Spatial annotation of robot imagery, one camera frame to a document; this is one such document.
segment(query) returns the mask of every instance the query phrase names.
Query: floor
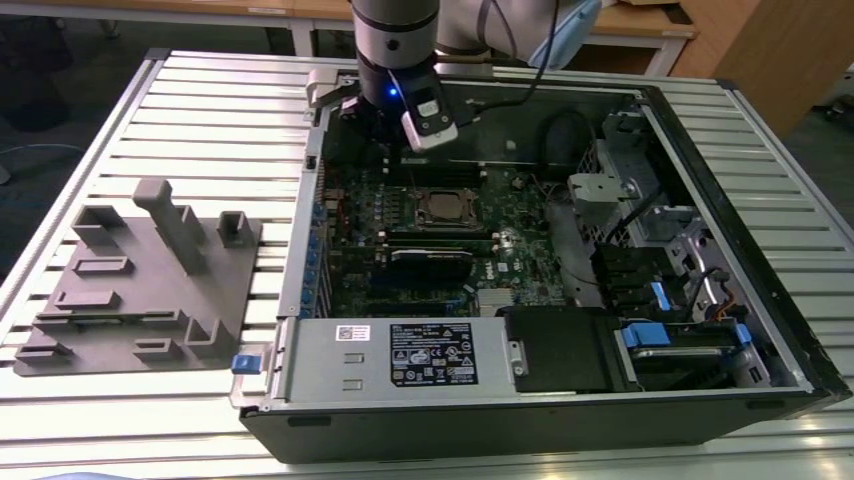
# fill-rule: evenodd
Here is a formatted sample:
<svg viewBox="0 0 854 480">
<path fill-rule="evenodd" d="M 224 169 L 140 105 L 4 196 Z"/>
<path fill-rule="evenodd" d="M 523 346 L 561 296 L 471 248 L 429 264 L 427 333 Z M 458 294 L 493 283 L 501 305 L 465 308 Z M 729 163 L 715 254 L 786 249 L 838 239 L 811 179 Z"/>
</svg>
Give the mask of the floor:
<svg viewBox="0 0 854 480">
<path fill-rule="evenodd" d="M 72 68 L 54 76 L 71 107 L 71 119 L 38 134 L 16 132 L 0 120 L 0 151 L 31 143 L 87 147 L 139 67 L 150 47 L 243 53 L 291 53 L 290 36 L 260 28 L 123 22 L 120 37 L 107 39 L 98 23 L 68 20 L 64 37 L 75 57 Z M 332 36 L 320 39 L 328 56 L 351 56 Z M 854 223 L 854 132 L 811 113 L 786 144 L 807 173 L 850 223 Z M 67 150 L 26 150 L 0 156 L 14 175 L 0 186 L 0 281 L 6 277 L 54 199 L 75 168 L 79 155 Z"/>
</svg>

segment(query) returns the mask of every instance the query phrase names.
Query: metal bracket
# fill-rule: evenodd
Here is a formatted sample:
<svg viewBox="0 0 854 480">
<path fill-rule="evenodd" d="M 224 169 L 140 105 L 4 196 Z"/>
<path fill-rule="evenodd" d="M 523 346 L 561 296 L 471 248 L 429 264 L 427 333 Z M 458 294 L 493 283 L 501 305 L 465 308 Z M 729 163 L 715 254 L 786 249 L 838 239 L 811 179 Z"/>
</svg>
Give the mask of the metal bracket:
<svg viewBox="0 0 854 480">
<path fill-rule="evenodd" d="M 522 342 L 511 341 L 507 343 L 507 351 L 510 352 L 510 368 L 517 377 L 525 377 L 529 374 L 529 362 L 525 360 L 525 345 Z"/>
<path fill-rule="evenodd" d="M 342 79 L 336 68 L 315 68 L 308 72 L 306 99 L 311 108 L 323 108 L 358 94 L 358 84 L 350 79 Z"/>
</svg>

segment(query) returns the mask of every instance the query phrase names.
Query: capacitor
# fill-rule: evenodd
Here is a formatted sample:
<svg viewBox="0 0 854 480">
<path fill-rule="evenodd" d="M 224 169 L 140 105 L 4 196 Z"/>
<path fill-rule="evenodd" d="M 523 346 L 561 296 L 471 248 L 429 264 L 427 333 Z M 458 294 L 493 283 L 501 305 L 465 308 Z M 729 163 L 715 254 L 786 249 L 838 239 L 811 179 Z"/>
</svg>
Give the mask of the capacitor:
<svg viewBox="0 0 854 480">
<path fill-rule="evenodd" d="M 510 186 L 515 190 L 523 190 L 527 186 L 527 183 L 525 182 L 525 179 L 519 175 L 517 175 L 515 177 L 513 177 L 513 180 L 510 180 Z"/>
</svg>

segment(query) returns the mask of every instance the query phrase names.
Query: black cable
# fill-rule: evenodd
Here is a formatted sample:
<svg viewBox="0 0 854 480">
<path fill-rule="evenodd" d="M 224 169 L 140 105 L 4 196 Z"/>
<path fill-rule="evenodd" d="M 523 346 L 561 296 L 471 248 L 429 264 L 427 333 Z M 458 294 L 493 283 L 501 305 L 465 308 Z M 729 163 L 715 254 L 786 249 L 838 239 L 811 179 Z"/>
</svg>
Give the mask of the black cable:
<svg viewBox="0 0 854 480">
<path fill-rule="evenodd" d="M 587 115 L 585 115 L 573 106 L 563 107 L 561 110 L 551 113 L 546 118 L 543 118 L 543 120 L 541 120 L 539 124 L 537 125 L 534 144 L 538 146 L 538 148 L 537 157 L 534 160 L 535 163 L 543 168 L 549 165 L 549 159 L 546 158 L 546 150 L 549 148 L 549 134 L 551 133 L 551 129 L 557 125 L 558 120 L 561 120 L 566 116 L 579 119 L 585 123 L 587 130 L 590 131 L 590 141 L 594 143 L 594 145 L 597 142 L 597 128 L 594 127 L 590 118 L 587 118 Z"/>
<path fill-rule="evenodd" d="M 519 54 L 519 48 L 517 47 L 517 37 L 513 34 L 513 29 L 510 28 L 510 22 L 507 21 L 507 17 L 505 16 L 505 10 L 502 9 L 501 4 L 498 3 L 498 0 L 491 0 L 493 1 L 493 6 L 495 7 L 495 11 L 498 12 L 498 18 L 502 21 L 502 24 L 505 25 L 505 32 L 507 33 L 507 40 L 510 41 L 510 56 L 513 58 L 517 58 L 517 55 Z"/>
<path fill-rule="evenodd" d="M 619 233 L 619 231 L 623 228 L 626 228 L 631 224 L 631 222 L 635 221 L 635 219 L 643 214 L 643 212 L 649 210 L 649 208 L 653 206 L 653 202 L 655 202 L 655 200 L 658 199 L 658 197 L 662 196 L 663 193 L 665 193 L 665 186 L 659 185 L 655 191 L 650 193 L 650 195 L 647 195 L 643 198 L 643 200 L 641 200 L 641 203 L 638 204 L 635 209 L 631 211 L 631 213 L 629 213 L 626 218 L 623 218 L 619 222 L 617 222 L 617 225 L 614 225 L 614 228 L 611 229 L 611 231 L 605 237 L 603 243 L 606 244 L 611 243 L 611 239 L 614 238 L 614 236 Z"/>
<path fill-rule="evenodd" d="M 549 66 L 549 61 L 551 60 L 551 48 L 555 44 L 555 32 L 558 30 L 558 16 L 561 15 L 561 0 L 555 0 L 555 11 L 551 17 L 551 29 L 549 33 L 549 43 L 546 44 L 546 57 L 543 58 L 543 64 L 539 66 L 539 70 L 537 72 L 537 76 L 531 81 L 531 86 L 529 87 L 527 92 L 515 100 L 502 100 L 501 102 L 487 103 L 486 105 L 481 105 L 475 107 L 475 113 L 479 115 L 487 110 L 493 110 L 495 108 L 503 107 L 518 107 L 523 105 L 534 96 L 534 92 L 537 91 L 537 87 L 539 87 L 539 82 L 543 80 L 543 75 L 546 74 L 546 67 Z"/>
<path fill-rule="evenodd" d="M 703 283 L 709 278 L 709 275 L 721 270 L 718 267 L 709 267 L 703 270 L 703 273 L 699 274 L 699 279 L 697 280 L 697 285 L 694 285 L 694 290 L 691 290 L 691 296 L 689 297 L 689 303 L 685 304 L 685 314 L 682 315 L 683 323 L 693 323 L 691 316 L 694 314 L 694 304 L 697 303 L 697 298 L 699 297 L 699 292 L 703 289 Z"/>
</svg>

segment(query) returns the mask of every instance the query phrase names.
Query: warning label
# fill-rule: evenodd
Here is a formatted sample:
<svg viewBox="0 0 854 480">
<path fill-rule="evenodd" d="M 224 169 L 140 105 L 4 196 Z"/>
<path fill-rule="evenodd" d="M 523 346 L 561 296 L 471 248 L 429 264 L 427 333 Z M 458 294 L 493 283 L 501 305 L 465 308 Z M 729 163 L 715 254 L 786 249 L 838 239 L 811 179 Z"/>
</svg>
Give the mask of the warning label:
<svg viewBox="0 0 854 480">
<path fill-rule="evenodd" d="M 471 324 L 391 325 L 391 383 L 398 387 L 477 385 Z"/>
</svg>

